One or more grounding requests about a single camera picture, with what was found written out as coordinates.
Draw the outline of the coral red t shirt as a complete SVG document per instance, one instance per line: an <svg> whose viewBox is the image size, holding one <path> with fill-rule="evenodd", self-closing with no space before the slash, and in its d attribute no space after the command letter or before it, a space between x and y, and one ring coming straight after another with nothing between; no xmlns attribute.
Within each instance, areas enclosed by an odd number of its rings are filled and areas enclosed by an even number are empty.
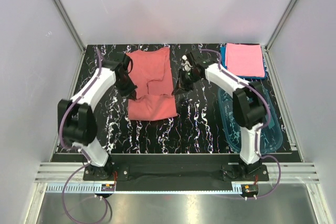
<svg viewBox="0 0 336 224"><path fill-rule="evenodd" d="M158 121L177 116L170 48L127 53L133 61L129 76L136 88L136 99L128 102L128 119Z"/></svg>

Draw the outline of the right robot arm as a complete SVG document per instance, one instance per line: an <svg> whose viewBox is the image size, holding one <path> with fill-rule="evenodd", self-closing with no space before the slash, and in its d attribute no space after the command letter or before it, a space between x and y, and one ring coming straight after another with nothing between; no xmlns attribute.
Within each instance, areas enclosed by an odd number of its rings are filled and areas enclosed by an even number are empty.
<svg viewBox="0 0 336 224"><path fill-rule="evenodd" d="M241 149L238 164L223 170L230 180L254 180L262 165L260 151L261 130L270 121L270 109L258 82L248 82L229 72L221 64L221 54L204 56L203 50L186 53L181 59L173 95L190 92L194 83L207 80L230 95L233 118L240 127Z"/></svg>

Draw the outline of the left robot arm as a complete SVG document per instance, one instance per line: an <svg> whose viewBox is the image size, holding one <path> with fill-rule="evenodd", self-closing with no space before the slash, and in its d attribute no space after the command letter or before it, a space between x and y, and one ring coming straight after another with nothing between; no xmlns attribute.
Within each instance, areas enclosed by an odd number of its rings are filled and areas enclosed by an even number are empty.
<svg viewBox="0 0 336 224"><path fill-rule="evenodd" d="M125 99L137 98L137 86L130 78L133 61L119 54L111 61L98 55L98 68L87 84L68 100L57 105L58 137L65 150L76 150L87 159L88 172L101 180L116 174L111 156L97 138L98 126L94 110L111 88L115 87Z"/></svg>

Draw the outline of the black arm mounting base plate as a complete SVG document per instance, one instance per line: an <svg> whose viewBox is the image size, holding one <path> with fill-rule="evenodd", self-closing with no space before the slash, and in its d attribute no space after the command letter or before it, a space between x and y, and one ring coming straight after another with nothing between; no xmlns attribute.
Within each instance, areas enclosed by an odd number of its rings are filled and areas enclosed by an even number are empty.
<svg viewBox="0 0 336 224"><path fill-rule="evenodd" d="M269 181L267 167L247 172L237 154L112 154L117 191L224 191L232 182Z"/></svg>

